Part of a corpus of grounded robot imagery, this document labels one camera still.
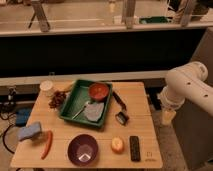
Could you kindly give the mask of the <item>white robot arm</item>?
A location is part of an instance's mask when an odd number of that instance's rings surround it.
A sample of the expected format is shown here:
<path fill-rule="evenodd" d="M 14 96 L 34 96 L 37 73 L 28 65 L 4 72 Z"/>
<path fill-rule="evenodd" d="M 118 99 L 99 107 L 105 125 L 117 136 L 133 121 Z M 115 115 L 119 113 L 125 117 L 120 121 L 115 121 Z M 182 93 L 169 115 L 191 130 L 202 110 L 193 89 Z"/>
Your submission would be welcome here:
<path fill-rule="evenodd" d="M 176 111 L 186 99 L 213 116 L 213 87 L 205 83 L 207 77 L 208 69 L 199 61 L 189 62 L 167 72 L 166 86 L 159 94 L 163 125 L 171 124 Z"/>

